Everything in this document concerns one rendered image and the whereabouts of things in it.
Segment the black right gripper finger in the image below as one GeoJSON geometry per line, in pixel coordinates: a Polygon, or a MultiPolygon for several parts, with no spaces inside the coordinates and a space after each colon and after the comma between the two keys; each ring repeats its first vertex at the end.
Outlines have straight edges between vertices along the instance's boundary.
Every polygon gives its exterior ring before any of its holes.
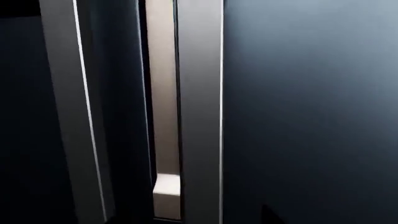
{"type": "Polygon", "coordinates": [[[286,224],[286,222],[267,205],[262,206],[262,224],[286,224]]]}

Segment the dark blue fridge door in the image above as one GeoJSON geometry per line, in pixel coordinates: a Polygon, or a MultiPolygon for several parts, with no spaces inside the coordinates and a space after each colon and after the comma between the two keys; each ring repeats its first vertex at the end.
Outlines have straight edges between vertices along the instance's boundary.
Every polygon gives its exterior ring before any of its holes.
{"type": "MultiPolygon", "coordinates": [[[[152,224],[142,0],[90,0],[115,213],[152,224]]],[[[39,0],[0,0],[0,224],[78,224],[39,0]]]]}
{"type": "Polygon", "coordinates": [[[225,0],[223,222],[398,224],[398,0],[225,0]]]}

